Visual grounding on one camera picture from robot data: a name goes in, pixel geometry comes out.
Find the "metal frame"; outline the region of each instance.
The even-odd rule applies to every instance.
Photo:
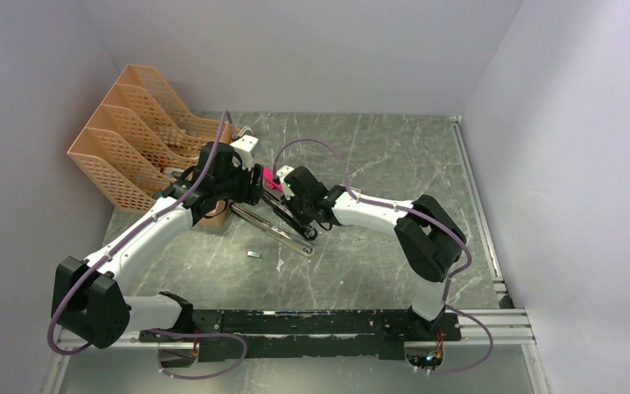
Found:
[[[41,394],[58,394],[62,388],[64,374],[69,366],[70,356],[54,354],[49,363],[49,370],[42,385]]]
[[[466,309],[484,323],[494,337],[495,345],[529,345],[535,343],[530,321],[525,309]],[[485,345],[489,341],[484,330],[471,319],[458,317],[460,330],[463,335],[461,341],[448,341],[447,346]],[[434,346],[434,341],[405,342],[406,347]],[[73,332],[63,330],[58,345],[63,348],[75,348],[85,345],[85,341]],[[192,342],[140,342],[139,332],[126,332],[110,348],[117,349],[192,349]]]
[[[453,127],[453,133],[455,134],[455,147],[458,149],[458,153],[462,158],[463,170],[467,175],[467,185],[472,192],[472,207],[474,208],[474,214],[479,219],[479,236],[482,238],[486,260],[489,262],[489,268],[494,273],[494,276],[503,277],[503,275],[501,275],[501,268],[499,267],[499,260],[496,258],[496,252],[494,251],[494,242],[491,240],[491,234],[489,233],[489,225],[486,223],[484,208],[482,208],[482,202],[479,199],[477,184],[474,182],[474,175],[472,174],[472,167],[470,166],[467,150],[465,149],[460,124],[454,121],[451,122],[450,125]]]
[[[542,359],[537,351],[537,344],[535,342],[525,344],[522,348],[527,372],[530,374],[530,382],[532,382],[532,390],[535,394],[549,394],[550,384],[542,367]]]

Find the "pink object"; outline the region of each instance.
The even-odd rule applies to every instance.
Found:
[[[264,171],[262,172],[262,174],[267,179],[267,186],[269,186],[269,189],[276,189],[276,190],[279,190],[281,193],[284,192],[284,188],[281,187],[281,185],[272,181],[274,174],[272,174],[272,172],[269,171],[266,167],[264,168]]]

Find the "cable clip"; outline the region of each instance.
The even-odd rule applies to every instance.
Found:
[[[105,259],[107,259],[107,261],[112,261],[112,254],[110,253],[110,249],[105,250]]]

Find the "black joint housing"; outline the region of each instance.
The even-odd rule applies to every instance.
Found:
[[[409,326],[416,332],[417,335],[429,335],[431,332],[438,332],[441,329],[441,320],[445,316],[445,306],[441,309],[440,313],[431,321],[426,320],[421,315],[414,312],[414,309],[410,306],[407,309],[409,314]]]
[[[463,243],[465,235],[448,213],[430,195],[422,195],[413,208],[448,227]],[[440,228],[411,213],[397,221],[395,234],[414,272],[429,282],[443,282],[450,267],[458,261],[462,249]]]
[[[307,226],[313,220],[321,224],[340,225],[332,212],[332,207],[336,198],[341,195],[339,187],[342,186],[328,190],[303,166],[295,168],[284,181],[294,194],[285,202],[286,207],[302,226]]]
[[[52,316],[66,293],[88,269],[86,264],[72,257],[59,264],[54,278]],[[121,337],[129,317],[129,307],[119,284],[96,271],[76,291],[57,323],[104,349]]]
[[[188,168],[180,179],[162,192],[163,197],[179,199],[199,178],[213,142],[203,146],[198,165]],[[262,196],[263,167],[255,164],[251,170],[243,169],[240,156],[229,144],[218,143],[216,155],[199,187],[187,196],[182,205],[192,211],[192,223],[196,224],[208,213],[216,209],[219,201],[255,205]]]

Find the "green marble surface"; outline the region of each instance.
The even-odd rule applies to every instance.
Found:
[[[217,113],[201,113],[218,118]],[[385,199],[434,196],[468,238],[474,264],[457,276],[449,302],[462,309],[498,308],[467,174],[446,117],[327,113],[234,113],[235,124],[259,138],[258,163],[271,166],[284,143],[317,137],[348,163],[352,186]],[[341,183],[340,167],[315,144],[294,145],[281,163],[305,165],[326,186]],[[260,203],[251,208],[278,223]],[[106,241],[139,215],[115,211]],[[289,228],[282,223],[282,228]],[[126,294],[172,291],[198,309],[407,308],[414,275],[399,242],[360,227],[320,231],[306,258],[231,215],[222,228],[196,227],[175,238],[134,280]],[[257,251],[262,258],[247,256]]]

